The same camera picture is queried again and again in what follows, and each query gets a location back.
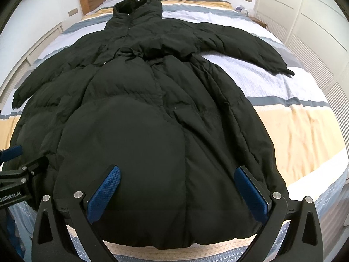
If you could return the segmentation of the black puffer coat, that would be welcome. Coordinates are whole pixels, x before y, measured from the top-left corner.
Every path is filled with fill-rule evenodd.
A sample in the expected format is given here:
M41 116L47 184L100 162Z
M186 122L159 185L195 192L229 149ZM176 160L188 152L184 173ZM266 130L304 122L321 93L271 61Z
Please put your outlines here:
M40 156L38 194L86 192L109 166L121 182L93 224L110 243L160 250L254 235L239 194L245 166L287 196L273 142L242 90L203 52L291 74L272 46L233 27L162 17L159 0L114 6L105 28L40 64L14 94L23 107L15 170Z

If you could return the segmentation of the wooden nightstand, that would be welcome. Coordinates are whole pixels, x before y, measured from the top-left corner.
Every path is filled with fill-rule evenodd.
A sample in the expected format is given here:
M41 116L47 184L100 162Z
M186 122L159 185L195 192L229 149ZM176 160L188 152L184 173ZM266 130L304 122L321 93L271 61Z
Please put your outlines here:
M267 27L267 24L261 20L259 20L258 18L255 17L249 17L250 20L252 20L253 22L255 22L256 24L260 25L263 28Z

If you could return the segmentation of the left wall switch plate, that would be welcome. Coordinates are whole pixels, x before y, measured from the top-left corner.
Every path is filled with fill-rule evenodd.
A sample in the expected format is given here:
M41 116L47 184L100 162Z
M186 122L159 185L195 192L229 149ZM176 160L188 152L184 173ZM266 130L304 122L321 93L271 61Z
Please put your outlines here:
M75 9L73 9L73 10L71 10L71 11L68 12L69 17L71 17L71 16L73 16L73 15L75 15L75 14L77 14L77 13L78 13L78 9L77 9L77 8L75 8Z

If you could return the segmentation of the white low cabinet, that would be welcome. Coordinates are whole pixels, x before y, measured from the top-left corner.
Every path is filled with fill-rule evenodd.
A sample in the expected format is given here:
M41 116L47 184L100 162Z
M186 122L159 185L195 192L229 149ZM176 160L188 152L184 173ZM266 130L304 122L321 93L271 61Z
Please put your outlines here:
M11 69L8 76L5 78L3 84L1 84L1 111L5 106L5 102L9 97L11 91L17 84L17 82L24 76L27 70L34 64L38 59L39 55L44 51L44 49L54 41L60 34L62 34L63 28L62 24L58 23L51 30L46 32L42 37L40 37L27 51L26 53L17 61L15 66Z

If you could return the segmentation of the white wardrobe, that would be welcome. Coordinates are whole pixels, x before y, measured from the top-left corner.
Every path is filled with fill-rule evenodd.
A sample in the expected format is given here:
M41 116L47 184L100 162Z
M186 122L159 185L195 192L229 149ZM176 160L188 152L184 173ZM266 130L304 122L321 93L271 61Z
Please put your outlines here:
M259 20L313 75L348 141L348 20L334 0L257 0Z

